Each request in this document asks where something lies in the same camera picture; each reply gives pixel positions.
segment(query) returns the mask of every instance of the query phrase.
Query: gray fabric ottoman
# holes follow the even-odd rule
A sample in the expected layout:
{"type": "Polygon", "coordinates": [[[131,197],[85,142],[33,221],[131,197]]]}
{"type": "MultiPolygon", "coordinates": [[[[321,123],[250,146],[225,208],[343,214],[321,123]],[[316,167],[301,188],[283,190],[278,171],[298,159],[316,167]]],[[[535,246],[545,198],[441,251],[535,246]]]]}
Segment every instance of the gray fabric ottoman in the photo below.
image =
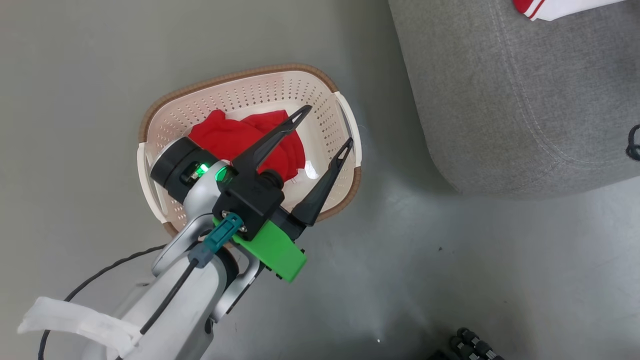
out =
{"type": "Polygon", "coordinates": [[[531,22],[511,0],[390,1],[431,157],[462,193],[542,198],[640,174],[640,1],[531,22]]]}

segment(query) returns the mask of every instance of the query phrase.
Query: green bracket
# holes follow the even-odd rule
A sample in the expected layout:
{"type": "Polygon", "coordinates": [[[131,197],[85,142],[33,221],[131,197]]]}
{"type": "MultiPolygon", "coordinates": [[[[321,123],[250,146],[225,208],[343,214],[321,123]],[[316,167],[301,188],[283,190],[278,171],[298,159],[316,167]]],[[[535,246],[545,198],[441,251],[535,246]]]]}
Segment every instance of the green bracket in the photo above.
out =
{"type": "MultiPolygon", "coordinates": [[[[218,226],[220,221],[213,219],[218,226]]],[[[252,241],[233,236],[236,244],[244,247],[287,282],[292,282],[305,266],[307,257],[276,224],[267,220],[252,241]]]]}

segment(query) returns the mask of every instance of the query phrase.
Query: white sock with red stripes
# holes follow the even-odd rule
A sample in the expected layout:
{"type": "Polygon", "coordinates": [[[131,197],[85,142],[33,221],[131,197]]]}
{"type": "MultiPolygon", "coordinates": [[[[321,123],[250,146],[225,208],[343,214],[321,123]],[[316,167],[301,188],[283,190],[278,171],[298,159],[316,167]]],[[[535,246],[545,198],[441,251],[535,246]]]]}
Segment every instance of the white sock with red stripes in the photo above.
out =
{"type": "Polygon", "coordinates": [[[532,21],[556,20],[572,13],[618,3],[624,0],[513,0],[519,12],[532,21]]]}

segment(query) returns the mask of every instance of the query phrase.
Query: basket handle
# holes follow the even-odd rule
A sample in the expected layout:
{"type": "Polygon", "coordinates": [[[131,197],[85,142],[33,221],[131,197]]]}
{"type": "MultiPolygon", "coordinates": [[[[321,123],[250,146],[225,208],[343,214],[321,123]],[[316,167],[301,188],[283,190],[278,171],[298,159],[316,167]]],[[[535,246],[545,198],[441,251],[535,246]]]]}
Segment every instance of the basket handle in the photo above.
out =
{"type": "Polygon", "coordinates": [[[146,142],[141,142],[138,144],[138,177],[140,178],[140,185],[142,186],[142,193],[145,194],[145,199],[147,200],[147,204],[151,208],[151,212],[156,216],[161,223],[167,222],[166,216],[164,215],[160,205],[157,203],[156,199],[159,199],[158,194],[155,191],[155,186],[151,183],[151,178],[149,178],[149,170],[147,166],[147,156],[145,151],[146,142]]]}
{"type": "Polygon", "coordinates": [[[356,117],[353,116],[353,111],[351,111],[351,106],[349,106],[347,99],[345,99],[339,91],[336,91],[333,94],[335,95],[335,99],[338,102],[338,105],[340,105],[340,108],[342,108],[342,112],[346,117],[344,123],[349,129],[348,135],[353,138],[353,154],[356,157],[356,167],[359,167],[360,163],[362,162],[362,144],[360,143],[360,132],[358,131],[356,117]]]}

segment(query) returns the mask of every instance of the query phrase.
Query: cable connector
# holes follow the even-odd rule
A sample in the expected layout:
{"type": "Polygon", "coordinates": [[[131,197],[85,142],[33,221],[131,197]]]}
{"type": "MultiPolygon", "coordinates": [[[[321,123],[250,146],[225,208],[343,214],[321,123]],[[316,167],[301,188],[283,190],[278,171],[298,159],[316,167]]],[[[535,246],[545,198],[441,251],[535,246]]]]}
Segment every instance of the cable connector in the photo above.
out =
{"type": "Polygon", "coordinates": [[[225,218],[204,238],[202,243],[189,251],[189,262],[198,260],[197,268],[203,268],[213,259],[243,225],[242,219],[234,213],[227,213],[225,218]]]}

